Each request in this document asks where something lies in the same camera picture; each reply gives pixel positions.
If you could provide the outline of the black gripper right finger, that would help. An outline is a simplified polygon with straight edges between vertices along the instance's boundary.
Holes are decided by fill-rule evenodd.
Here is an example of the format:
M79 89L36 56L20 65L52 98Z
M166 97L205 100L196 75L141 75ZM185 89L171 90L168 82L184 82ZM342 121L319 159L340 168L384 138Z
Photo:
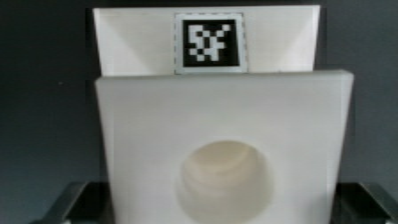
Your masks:
M398 224L398 201L377 183L340 183L333 224Z

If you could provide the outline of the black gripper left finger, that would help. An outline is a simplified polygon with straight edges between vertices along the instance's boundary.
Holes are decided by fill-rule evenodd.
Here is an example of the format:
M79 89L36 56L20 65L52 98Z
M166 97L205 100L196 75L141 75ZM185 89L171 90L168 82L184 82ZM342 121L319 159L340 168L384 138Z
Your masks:
M104 224L107 184L73 182L59 195L45 216L29 224Z

